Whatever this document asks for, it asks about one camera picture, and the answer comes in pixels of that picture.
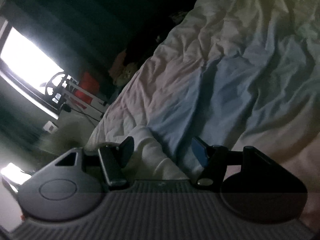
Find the white zip hoodie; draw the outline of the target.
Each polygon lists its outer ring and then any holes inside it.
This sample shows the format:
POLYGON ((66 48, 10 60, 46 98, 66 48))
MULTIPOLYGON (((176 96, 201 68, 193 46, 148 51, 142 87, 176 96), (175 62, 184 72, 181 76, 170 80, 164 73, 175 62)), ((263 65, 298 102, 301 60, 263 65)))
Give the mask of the white zip hoodie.
POLYGON ((130 179, 185 180, 188 177, 163 153, 161 144, 150 130, 142 125, 124 129, 122 127, 105 131, 96 128, 85 149, 95 151, 107 144, 120 144, 126 137, 133 137, 135 149, 128 164, 121 171, 130 179))

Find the pastel wrinkled bed sheet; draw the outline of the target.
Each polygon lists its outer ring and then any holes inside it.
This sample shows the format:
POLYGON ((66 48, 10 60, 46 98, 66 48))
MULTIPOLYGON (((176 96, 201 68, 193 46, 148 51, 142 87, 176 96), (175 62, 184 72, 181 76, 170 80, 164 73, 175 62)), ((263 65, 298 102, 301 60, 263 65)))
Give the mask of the pastel wrinkled bed sheet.
POLYGON ((308 188, 319 230, 319 0, 197 0, 108 107, 86 148, 143 128, 190 177, 191 139, 251 145, 308 188))

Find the red bag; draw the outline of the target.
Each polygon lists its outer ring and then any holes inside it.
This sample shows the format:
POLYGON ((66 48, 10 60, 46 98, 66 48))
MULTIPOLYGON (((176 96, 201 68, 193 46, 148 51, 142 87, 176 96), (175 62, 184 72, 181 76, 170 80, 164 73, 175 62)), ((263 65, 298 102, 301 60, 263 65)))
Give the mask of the red bag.
MULTIPOLYGON (((98 94, 100 88, 99 82, 92 77, 89 72, 84 72, 78 86, 94 96, 98 94)), ((87 104, 90 104, 93 100, 90 96, 78 89, 75 91, 74 95, 87 104)))

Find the dark green curtain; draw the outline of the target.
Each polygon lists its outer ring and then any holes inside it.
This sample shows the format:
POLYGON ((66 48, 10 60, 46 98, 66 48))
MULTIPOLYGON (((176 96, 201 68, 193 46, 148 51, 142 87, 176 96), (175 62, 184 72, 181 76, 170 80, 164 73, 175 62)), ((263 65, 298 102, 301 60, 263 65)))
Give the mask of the dark green curtain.
POLYGON ((106 96, 117 55, 141 65, 196 0, 5 0, 1 15, 73 77, 89 72, 106 96))

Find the bright round mirror lamp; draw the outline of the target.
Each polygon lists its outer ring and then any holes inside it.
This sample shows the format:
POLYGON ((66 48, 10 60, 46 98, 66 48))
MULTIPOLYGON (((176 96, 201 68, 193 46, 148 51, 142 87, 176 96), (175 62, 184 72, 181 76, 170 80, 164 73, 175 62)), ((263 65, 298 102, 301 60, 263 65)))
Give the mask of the bright round mirror lamp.
POLYGON ((31 174, 24 172, 13 163, 8 163, 6 167, 1 168, 1 175, 15 193, 31 178, 31 174))

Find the yellow plush toy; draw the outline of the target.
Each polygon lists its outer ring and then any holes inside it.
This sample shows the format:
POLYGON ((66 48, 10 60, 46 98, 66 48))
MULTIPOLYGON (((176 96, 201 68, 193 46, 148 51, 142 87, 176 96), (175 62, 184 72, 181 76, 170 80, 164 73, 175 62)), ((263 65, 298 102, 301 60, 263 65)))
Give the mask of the yellow plush toy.
POLYGON ((137 69, 137 65, 133 62, 133 59, 131 59, 124 50, 117 55, 108 73, 113 84, 119 88, 131 80, 137 69))

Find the white metal tripod stand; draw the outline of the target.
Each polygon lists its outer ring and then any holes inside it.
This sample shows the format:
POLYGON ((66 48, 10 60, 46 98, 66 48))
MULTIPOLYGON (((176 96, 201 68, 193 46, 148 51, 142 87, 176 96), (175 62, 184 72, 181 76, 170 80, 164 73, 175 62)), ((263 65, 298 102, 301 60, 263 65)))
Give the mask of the white metal tripod stand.
POLYGON ((58 72, 51 77, 44 87, 45 97, 58 110, 67 104, 68 108, 82 113, 94 120, 100 120, 109 104, 92 93, 81 88, 76 81, 65 72, 58 72))

